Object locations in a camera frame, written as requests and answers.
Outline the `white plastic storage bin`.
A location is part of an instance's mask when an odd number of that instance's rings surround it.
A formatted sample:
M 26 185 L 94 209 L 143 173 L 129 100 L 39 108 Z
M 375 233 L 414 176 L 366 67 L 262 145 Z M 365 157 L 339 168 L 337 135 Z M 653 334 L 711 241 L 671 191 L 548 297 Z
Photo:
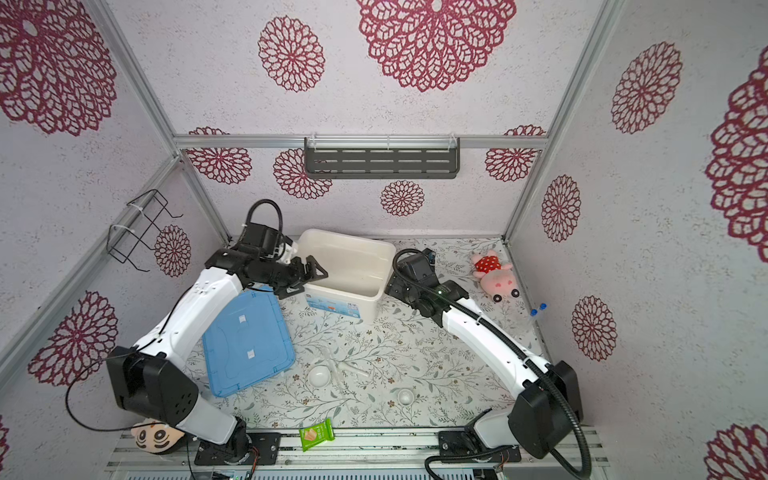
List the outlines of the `white plastic storage bin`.
M 305 285 L 309 307 L 373 322 L 392 273 L 396 247 L 385 241 L 309 229 L 298 253 L 313 257 L 328 277 Z

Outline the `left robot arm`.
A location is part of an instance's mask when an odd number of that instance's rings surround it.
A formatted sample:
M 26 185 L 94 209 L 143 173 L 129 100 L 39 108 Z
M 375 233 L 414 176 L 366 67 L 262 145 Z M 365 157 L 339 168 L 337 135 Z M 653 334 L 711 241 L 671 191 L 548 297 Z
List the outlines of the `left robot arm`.
M 187 358 L 216 317 L 256 284 L 286 299 L 327 278 L 313 257 L 301 258 L 281 226 L 246 220 L 238 240 L 217 250 L 197 280 L 156 327 L 129 348 L 105 358 L 119 408 L 197 438 L 219 463 L 246 463 L 253 451 L 246 422 L 205 399 L 183 371 Z

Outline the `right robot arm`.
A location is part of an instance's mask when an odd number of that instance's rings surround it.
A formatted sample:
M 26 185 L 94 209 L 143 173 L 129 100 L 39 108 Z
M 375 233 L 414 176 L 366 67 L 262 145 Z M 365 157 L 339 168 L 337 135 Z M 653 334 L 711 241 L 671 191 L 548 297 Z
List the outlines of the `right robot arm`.
M 466 425 L 463 447 L 443 443 L 440 454 L 426 458 L 430 478 L 438 476 L 432 467 L 436 462 L 507 461 L 520 451 L 536 459 L 552 457 L 575 479 L 591 477 L 580 386 L 569 364 L 553 364 L 534 354 L 497 325 L 463 287 L 440 281 L 430 249 L 398 251 L 386 293 L 463 341 L 514 397 L 509 410 L 484 411 Z

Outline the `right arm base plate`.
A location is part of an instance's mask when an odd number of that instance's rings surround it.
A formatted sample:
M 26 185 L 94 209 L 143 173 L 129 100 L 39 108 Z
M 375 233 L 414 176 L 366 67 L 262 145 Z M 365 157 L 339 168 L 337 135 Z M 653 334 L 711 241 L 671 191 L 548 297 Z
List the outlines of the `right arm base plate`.
M 439 431 L 438 447 L 439 458 L 446 463 L 518 463 L 522 460 L 517 445 L 487 447 L 474 433 L 465 430 Z

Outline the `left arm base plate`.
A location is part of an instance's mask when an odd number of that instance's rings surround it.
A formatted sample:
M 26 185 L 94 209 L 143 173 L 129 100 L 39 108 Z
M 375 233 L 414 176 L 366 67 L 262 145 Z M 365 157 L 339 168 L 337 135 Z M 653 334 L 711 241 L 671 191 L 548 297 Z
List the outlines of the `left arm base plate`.
M 282 435 L 269 432 L 236 432 L 226 444 L 201 441 L 195 466 L 275 465 Z

